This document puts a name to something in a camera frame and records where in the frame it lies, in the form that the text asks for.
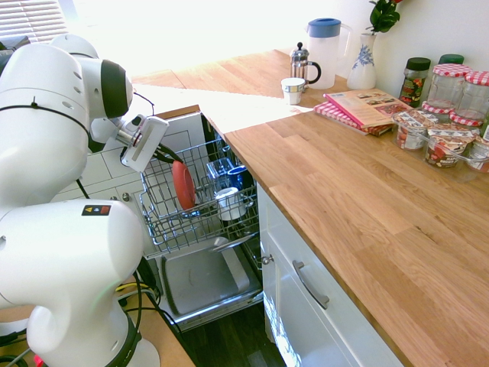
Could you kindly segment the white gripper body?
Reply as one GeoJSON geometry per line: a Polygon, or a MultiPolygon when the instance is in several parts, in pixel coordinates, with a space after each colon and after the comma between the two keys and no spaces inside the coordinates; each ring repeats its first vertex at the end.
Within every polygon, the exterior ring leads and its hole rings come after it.
{"type": "Polygon", "coordinates": [[[123,165],[143,172],[168,128],[169,122],[157,116],[137,115],[126,123],[128,145],[121,158],[123,165]]]}

